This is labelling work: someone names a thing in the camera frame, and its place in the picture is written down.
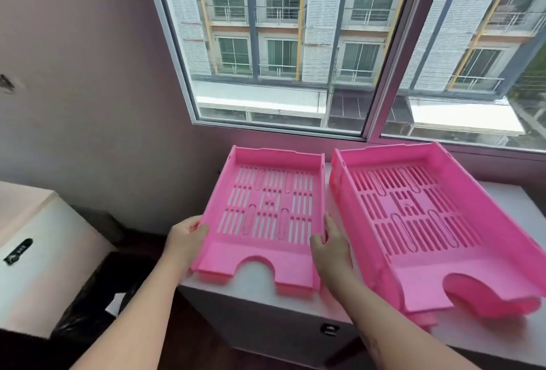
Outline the person's right hand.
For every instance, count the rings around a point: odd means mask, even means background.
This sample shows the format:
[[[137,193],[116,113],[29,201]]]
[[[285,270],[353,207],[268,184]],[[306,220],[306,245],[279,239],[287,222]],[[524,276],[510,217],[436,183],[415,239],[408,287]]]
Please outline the person's right hand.
[[[326,252],[312,256],[313,264],[322,283],[330,294],[338,299],[355,279],[348,241],[339,231],[331,215],[324,215]]]

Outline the person's left hand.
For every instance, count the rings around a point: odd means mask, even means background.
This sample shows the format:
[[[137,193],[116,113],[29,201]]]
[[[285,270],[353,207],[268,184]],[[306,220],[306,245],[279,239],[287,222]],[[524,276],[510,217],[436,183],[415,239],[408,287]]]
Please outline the person's left hand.
[[[205,242],[205,239],[188,239],[189,227],[194,223],[204,224],[202,223],[202,215],[192,216],[175,224],[167,236],[161,255],[161,260],[165,261],[180,279],[186,276]]]

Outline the pink plastic paper tray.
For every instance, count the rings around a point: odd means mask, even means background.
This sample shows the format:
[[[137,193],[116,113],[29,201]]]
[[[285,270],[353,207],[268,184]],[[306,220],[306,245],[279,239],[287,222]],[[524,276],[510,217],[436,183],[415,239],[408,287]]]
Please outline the pink plastic paper tray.
[[[481,280],[461,273],[450,273],[441,279],[412,273],[407,286],[390,276],[387,284],[373,284],[372,289],[429,333],[440,325],[444,313],[456,309],[469,312],[475,320],[502,320],[528,316],[542,306],[541,296],[504,299]]]
[[[371,290],[461,273],[504,299],[546,298],[546,251],[440,144],[335,149],[329,184]]]
[[[192,270],[226,285],[264,264],[278,293],[308,297],[321,283],[310,237],[324,236],[325,155],[233,146],[201,222],[209,233]]]

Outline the person's right forearm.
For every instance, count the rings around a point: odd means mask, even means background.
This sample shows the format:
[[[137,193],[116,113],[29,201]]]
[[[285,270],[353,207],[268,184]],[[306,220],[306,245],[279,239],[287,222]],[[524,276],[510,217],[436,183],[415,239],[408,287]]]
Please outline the person's right forearm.
[[[328,288],[360,332],[379,370],[481,370],[416,326],[349,273]]]

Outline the black trash bag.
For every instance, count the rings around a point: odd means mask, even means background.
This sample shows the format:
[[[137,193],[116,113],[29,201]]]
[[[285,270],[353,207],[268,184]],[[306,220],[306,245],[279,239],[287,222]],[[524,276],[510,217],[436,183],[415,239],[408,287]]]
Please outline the black trash bag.
[[[51,339],[90,346],[116,319],[105,311],[114,294],[126,292],[122,312],[156,262],[149,256],[111,252],[65,310],[51,333]]]

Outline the white cabinet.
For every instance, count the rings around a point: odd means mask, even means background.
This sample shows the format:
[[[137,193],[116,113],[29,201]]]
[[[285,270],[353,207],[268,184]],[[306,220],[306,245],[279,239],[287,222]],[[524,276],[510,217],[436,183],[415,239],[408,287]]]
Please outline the white cabinet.
[[[262,263],[243,264],[226,285],[186,278],[179,290],[233,348],[308,366],[324,363],[355,339],[357,330],[327,291],[310,298],[276,293]],[[340,327],[336,337],[323,323]],[[546,299],[526,318],[475,320],[456,309],[431,332],[483,370],[546,370]]]

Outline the white paper scrap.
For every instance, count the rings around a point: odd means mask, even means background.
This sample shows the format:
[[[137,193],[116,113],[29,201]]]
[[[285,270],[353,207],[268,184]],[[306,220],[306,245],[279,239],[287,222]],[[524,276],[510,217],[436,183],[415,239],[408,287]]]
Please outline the white paper scrap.
[[[111,316],[117,318],[122,309],[123,300],[126,296],[126,292],[116,292],[113,299],[106,306],[105,311]]]

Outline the white box with black label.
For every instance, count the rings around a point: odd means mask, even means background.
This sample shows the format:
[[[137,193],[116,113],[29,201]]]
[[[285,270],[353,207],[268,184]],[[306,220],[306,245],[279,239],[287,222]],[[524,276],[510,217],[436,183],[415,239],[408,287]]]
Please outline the white box with black label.
[[[55,191],[0,181],[0,330],[49,338],[114,250]]]

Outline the person's left forearm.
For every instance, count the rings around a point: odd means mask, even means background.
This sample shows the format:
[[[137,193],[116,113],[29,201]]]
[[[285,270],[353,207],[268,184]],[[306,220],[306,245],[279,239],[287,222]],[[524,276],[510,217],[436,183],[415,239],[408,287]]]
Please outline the person's left forearm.
[[[71,370],[157,370],[174,293],[191,262],[164,253],[140,289]]]

